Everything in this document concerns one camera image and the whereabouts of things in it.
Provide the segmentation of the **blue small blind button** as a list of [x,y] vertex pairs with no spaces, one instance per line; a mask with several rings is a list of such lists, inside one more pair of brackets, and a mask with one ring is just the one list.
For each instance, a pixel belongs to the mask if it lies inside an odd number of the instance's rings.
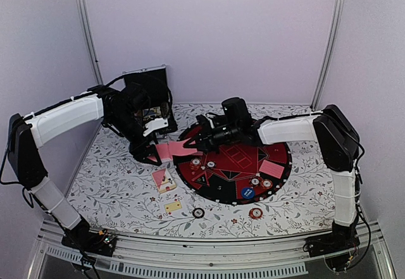
[[253,187],[244,187],[240,191],[240,195],[243,199],[252,199],[256,193]]

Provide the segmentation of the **red chips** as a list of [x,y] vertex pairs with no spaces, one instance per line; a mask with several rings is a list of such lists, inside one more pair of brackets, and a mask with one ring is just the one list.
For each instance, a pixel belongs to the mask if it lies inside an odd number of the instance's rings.
[[263,189],[270,190],[273,187],[273,182],[269,179],[264,179],[261,181],[261,186]]
[[193,158],[189,164],[191,171],[197,171],[201,168],[201,166],[202,166],[202,162],[201,162],[200,158]]

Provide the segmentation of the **red cards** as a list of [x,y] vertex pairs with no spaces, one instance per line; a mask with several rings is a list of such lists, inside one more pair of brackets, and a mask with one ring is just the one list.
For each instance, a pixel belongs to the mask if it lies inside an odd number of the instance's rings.
[[259,167],[259,172],[277,179],[281,179],[284,172],[284,167],[271,161],[264,160]]

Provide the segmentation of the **orange red chip stack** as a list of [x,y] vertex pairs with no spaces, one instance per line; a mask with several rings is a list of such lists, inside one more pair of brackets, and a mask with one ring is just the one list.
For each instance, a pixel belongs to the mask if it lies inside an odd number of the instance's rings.
[[263,211],[260,208],[252,208],[249,211],[249,216],[255,220],[260,219],[263,216]]

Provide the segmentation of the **black chips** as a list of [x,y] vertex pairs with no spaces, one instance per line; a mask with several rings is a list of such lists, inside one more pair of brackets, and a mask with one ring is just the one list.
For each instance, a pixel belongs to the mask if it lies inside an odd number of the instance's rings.
[[249,183],[252,187],[258,187],[261,184],[260,179],[258,178],[252,178]]
[[214,161],[208,161],[208,162],[206,163],[206,167],[207,167],[207,168],[210,168],[210,169],[215,168],[215,167],[216,167],[216,163],[215,163]]

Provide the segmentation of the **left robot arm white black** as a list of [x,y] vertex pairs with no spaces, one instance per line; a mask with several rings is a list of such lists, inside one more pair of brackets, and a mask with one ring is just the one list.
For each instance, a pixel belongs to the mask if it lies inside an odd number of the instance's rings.
[[145,108],[147,102],[147,93],[138,85],[121,91],[98,85],[42,111],[27,116],[15,114],[9,120],[6,160],[15,172],[17,182],[63,228],[70,230],[70,240],[81,250],[94,245],[94,236],[85,229],[87,222],[49,179],[38,150],[62,133],[84,123],[101,120],[103,126],[130,142],[130,153],[137,161],[160,165],[160,157],[151,141],[154,132],[167,126],[168,120],[155,118],[144,123],[137,113]]

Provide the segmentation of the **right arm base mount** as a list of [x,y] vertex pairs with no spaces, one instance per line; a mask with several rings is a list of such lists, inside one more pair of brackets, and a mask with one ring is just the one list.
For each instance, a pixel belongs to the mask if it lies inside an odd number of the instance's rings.
[[308,237],[302,247],[310,257],[324,256],[326,266],[334,271],[347,271],[355,258],[360,241],[357,235],[346,239],[344,235],[328,233],[314,237]]

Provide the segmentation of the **two of diamonds card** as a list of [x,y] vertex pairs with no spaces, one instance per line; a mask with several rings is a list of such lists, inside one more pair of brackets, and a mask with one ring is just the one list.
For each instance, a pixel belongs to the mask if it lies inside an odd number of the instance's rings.
[[164,209],[167,214],[172,214],[174,211],[182,209],[182,203],[178,200],[164,204]]

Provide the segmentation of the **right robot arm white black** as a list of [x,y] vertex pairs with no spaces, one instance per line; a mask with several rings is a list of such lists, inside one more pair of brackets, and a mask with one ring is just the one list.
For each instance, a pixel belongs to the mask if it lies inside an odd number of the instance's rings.
[[254,120],[241,98],[223,101],[223,115],[197,116],[200,131],[184,147],[202,152],[217,150],[223,144],[241,142],[260,147],[280,142],[315,141],[323,162],[331,171],[335,197],[334,224],[339,228],[327,238],[332,251],[341,251],[351,242],[351,231],[358,218],[356,176],[364,153],[357,131],[334,104],[310,114],[282,118],[265,116]]

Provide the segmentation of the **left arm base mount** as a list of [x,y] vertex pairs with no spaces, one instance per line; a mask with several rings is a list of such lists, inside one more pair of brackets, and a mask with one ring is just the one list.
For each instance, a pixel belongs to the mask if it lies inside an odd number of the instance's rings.
[[102,232],[92,232],[87,228],[67,230],[61,244],[72,249],[82,249],[84,252],[112,257],[116,247],[116,235]]

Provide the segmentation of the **black brown chip stack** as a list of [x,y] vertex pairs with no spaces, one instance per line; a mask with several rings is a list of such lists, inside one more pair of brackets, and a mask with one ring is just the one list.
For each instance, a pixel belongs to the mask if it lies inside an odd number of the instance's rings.
[[192,215],[193,215],[193,217],[195,217],[195,218],[197,218],[197,219],[203,218],[204,215],[205,215],[204,209],[202,209],[202,208],[195,208],[195,209],[192,211]]

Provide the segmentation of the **red backed card deck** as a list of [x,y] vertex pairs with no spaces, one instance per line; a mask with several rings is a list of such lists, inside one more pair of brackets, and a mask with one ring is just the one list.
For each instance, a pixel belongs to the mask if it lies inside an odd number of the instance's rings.
[[167,143],[156,144],[155,145],[158,156],[162,163],[169,162],[173,160],[173,156],[170,152],[170,146]]

